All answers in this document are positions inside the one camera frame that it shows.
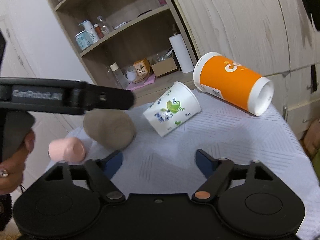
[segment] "bottle cap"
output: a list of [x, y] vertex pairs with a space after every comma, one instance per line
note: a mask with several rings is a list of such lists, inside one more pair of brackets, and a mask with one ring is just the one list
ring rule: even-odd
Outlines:
[[112, 71], [116, 71], [119, 67], [118, 67], [118, 64], [117, 63], [113, 63], [111, 66], [110, 66], [111, 70]]
[[86, 31], [91, 30], [91, 29], [93, 28], [93, 25], [92, 25], [92, 23], [91, 23], [89, 20], [86, 20], [86, 21], [80, 23], [79, 26], [80, 26], [80, 25], [82, 25], [83, 28], [84, 28]]

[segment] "wooden cabinet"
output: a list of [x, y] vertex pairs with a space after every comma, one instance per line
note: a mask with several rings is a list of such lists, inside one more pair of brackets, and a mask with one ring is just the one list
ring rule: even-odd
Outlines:
[[[196, 64], [197, 57], [193, 46], [171, 0], [166, 0], [167, 5], [163, 6], [159, 0], [49, 1], [75, 53], [92, 80], [98, 85], [119, 87], [113, 73], [108, 69], [108, 66], [115, 62], [124, 72], [137, 60], [147, 58], [151, 61], [157, 55], [163, 55], [171, 47], [168, 38], [173, 36], [173, 25], [176, 25], [182, 34], [193, 64]], [[84, 20], [96, 24], [100, 15], [113, 27], [125, 21], [128, 23], [112, 30], [81, 51], [75, 39], [75, 36], [83, 30], [79, 24]], [[175, 81], [181, 81], [190, 88], [195, 88], [190, 82], [192, 74], [178, 71], [156, 79], [152, 85], [135, 90], [137, 104], [156, 100], [159, 91], [169, 88]]]
[[[51, 0], [61, 25], [96, 83], [112, 85], [105, 66], [121, 67], [136, 59], [153, 57], [170, 44], [171, 25], [176, 23], [193, 60], [216, 51], [267, 76], [275, 84], [273, 103], [295, 132], [308, 126], [300, 106], [315, 105], [320, 92], [312, 93], [310, 65], [320, 63], [320, 33], [310, 22], [302, 0]], [[142, 17], [139, 13], [151, 8]], [[74, 35], [78, 24], [104, 13], [113, 24], [132, 20], [119, 30], [79, 51]], [[154, 101], [175, 81], [195, 88], [192, 73], [181, 72], [160, 78], [153, 85], [137, 90], [137, 105]]]

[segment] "white paper cup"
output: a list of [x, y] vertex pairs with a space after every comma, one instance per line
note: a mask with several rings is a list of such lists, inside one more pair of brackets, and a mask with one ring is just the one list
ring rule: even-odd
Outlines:
[[143, 114], [163, 137], [199, 112], [201, 107], [195, 95], [186, 85], [175, 82]]
[[129, 80], [129, 82], [132, 82], [136, 79], [138, 73], [136, 71], [136, 68], [134, 69], [131, 69], [131, 68], [128, 68], [127, 71], [126, 71], [126, 76], [127, 76], [127, 79]]

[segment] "pink cup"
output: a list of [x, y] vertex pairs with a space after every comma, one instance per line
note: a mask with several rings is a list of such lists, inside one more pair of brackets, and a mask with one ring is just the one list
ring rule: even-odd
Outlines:
[[80, 162], [85, 157], [85, 148], [77, 137], [57, 139], [49, 144], [49, 156], [55, 162]]

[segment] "glass bottle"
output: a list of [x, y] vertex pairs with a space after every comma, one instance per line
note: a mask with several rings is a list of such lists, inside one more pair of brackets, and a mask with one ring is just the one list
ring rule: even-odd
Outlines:
[[99, 21], [99, 26], [100, 26], [100, 29], [102, 31], [102, 33], [106, 36], [108, 33], [111, 33], [113, 31], [112, 27], [108, 25], [107, 21], [104, 20], [102, 18], [102, 16], [98, 16], [97, 17], [98, 21]]
[[117, 80], [119, 81], [120, 85], [123, 89], [126, 89], [129, 86], [129, 81], [127, 78], [123, 75], [121, 69], [118, 67], [117, 63], [113, 63], [110, 66], [113, 74], [116, 76]]

